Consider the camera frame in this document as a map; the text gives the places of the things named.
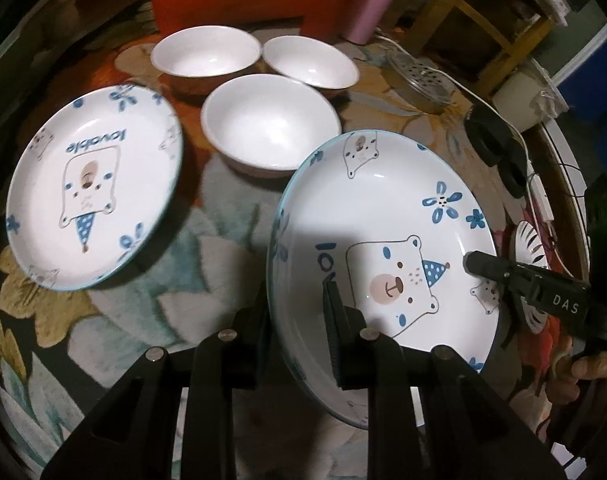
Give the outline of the right hand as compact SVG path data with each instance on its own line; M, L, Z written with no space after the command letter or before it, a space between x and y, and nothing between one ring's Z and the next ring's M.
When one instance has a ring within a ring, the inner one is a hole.
M559 337L551 354L551 378L545 386L546 396L552 404L566 405L580 396L581 380L607 379L607 351L597 356L573 358L573 338Z

